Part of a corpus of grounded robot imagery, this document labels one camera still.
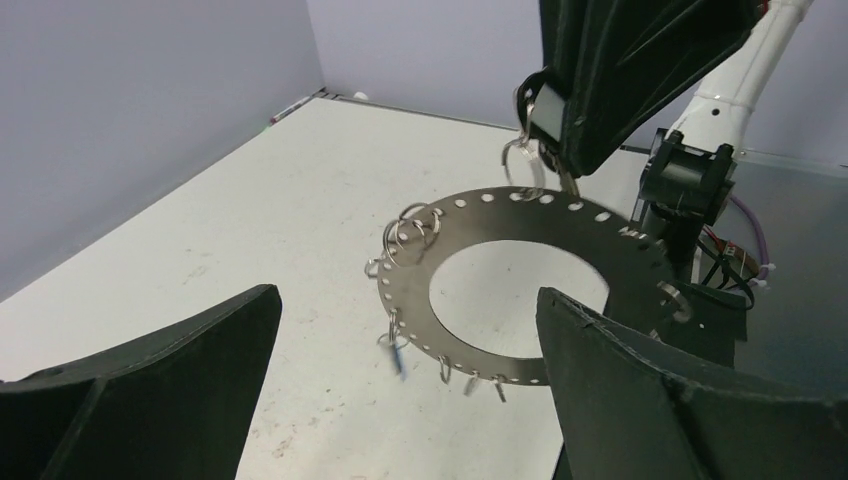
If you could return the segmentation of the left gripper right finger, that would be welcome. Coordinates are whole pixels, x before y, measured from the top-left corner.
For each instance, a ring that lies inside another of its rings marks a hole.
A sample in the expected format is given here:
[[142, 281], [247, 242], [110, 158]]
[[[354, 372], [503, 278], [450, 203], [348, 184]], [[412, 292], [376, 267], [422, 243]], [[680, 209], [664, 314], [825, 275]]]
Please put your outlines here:
[[559, 479], [843, 479], [847, 398], [703, 360], [540, 289]]

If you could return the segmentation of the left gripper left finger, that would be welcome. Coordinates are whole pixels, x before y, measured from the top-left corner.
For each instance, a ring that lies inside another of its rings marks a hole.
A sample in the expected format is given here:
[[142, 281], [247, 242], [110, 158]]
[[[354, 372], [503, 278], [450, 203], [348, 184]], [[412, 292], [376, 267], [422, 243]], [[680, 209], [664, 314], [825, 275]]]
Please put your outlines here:
[[5, 479], [232, 479], [283, 303], [260, 284], [1, 386]]

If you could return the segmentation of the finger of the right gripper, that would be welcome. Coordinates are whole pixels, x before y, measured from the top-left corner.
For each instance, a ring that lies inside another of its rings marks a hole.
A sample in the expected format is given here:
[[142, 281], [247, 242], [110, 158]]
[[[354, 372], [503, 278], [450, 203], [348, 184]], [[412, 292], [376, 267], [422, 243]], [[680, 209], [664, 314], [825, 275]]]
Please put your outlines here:
[[640, 125], [738, 51], [759, 1], [542, 1], [545, 82], [565, 101], [544, 163], [593, 174]]

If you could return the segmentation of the key with black tag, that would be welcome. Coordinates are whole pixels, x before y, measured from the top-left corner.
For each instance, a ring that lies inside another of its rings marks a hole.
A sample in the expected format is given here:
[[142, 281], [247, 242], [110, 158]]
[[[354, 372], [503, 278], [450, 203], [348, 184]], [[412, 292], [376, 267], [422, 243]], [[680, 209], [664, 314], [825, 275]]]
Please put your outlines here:
[[529, 75], [514, 91], [513, 103], [519, 120], [519, 137], [508, 143], [502, 151], [502, 166], [511, 181], [507, 156], [516, 148], [527, 160], [531, 169], [533, 186], [526, 196], [536, 199], [545, 188], [545, 171], [557, 174], [561, 190], [579, 196], [574, 176], [562, 160], [566, 153], [563, 128], [567, 113], [567, 96], [562, 94], [556, 76], [549, 68]]

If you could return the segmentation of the metal keyring disc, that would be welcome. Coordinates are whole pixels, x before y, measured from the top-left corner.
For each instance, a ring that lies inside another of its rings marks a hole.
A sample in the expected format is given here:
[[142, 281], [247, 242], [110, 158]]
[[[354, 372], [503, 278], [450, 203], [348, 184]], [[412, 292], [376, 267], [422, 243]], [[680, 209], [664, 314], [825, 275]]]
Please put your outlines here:
[[488, 187], [456, 193], [431, 203], [408, 205], [381, 235], [379, 256], [364, 267], [378, 287], [388, 317], [385, 333], [397, 333], [436, 360], [439, 376], [468, 377], [465, 392], [489, 382], [546, 386], [540, 357], [505, 356], [474, 346], [452, 333], [435, 313], [430, 286], [453, 255], [476, 245], [516, 241], [570, 253], [605, 281], [605, 314], [645, 334], [671, 321], [685, 323], [685, 299], [660, 241], [615, 212], [588, 199], [545, 188], [529, 199], [532, 186]]

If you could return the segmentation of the key with blue tag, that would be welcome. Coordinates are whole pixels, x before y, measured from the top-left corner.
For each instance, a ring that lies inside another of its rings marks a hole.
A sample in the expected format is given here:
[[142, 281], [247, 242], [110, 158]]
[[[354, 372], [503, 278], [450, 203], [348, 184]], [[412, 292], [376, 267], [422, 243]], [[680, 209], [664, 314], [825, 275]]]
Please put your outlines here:
[[401, 380], [406, 380], [406, 367], [402, 357], [402, 349], [408, 342], [397, 333], [384, 333], [377, 339], [377, 345], [387, 356], [394, 374]]

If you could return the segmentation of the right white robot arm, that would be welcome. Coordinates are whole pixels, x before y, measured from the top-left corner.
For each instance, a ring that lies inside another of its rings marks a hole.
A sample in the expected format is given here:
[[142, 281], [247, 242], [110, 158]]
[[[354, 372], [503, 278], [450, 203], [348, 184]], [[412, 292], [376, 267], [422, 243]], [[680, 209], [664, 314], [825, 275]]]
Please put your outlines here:
[[516, 95], [537, 142], [535, 175], [574, 191], [680, 94], [641, 176], [640, 216], [675, 274], [691, 273], [702, 228], [722, 213], [759, 97], [805, 18], [807, 1], [543, 1], [543, 67]]

